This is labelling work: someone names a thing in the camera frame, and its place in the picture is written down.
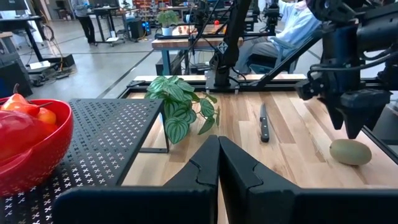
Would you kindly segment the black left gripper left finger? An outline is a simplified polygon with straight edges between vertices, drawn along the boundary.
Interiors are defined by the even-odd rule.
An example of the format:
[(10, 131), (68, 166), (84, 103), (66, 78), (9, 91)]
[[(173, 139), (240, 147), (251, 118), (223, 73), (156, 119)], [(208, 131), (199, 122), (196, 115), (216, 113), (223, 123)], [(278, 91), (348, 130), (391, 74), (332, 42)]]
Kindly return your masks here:
[(218, 136), (211, 135), (177, 172), (165, 187), (216, 187), (219, 178), (220, 142)]

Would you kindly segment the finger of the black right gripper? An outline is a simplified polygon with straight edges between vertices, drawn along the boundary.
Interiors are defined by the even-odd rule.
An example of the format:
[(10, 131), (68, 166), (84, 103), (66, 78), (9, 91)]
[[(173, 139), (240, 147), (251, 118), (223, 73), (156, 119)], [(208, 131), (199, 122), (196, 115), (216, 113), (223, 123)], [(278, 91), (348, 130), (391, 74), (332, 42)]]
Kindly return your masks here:
[(349, 91), (340, 96), (340, 113), (346, 128), (347, 137), (355, 139), (369, 118), (375, 117), (390, 102), (390, 92), (386, 90)]
[(344, 122), (343, 114), (338, 110), (341, 106), (340, 100), (338, 98), (324, 98), (323, 104), (326, 106), (333, 127), (340, 130)]

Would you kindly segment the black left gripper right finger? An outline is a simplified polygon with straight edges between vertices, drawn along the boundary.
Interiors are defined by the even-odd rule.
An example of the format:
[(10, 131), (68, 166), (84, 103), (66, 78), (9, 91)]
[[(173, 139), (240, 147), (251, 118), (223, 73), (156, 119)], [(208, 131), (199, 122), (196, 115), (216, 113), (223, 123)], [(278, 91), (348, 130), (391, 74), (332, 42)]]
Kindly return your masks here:
[(229, 179), (245, 194), (295, 191), (299, 187), (253, 158), (225, 136), (219, 137)]

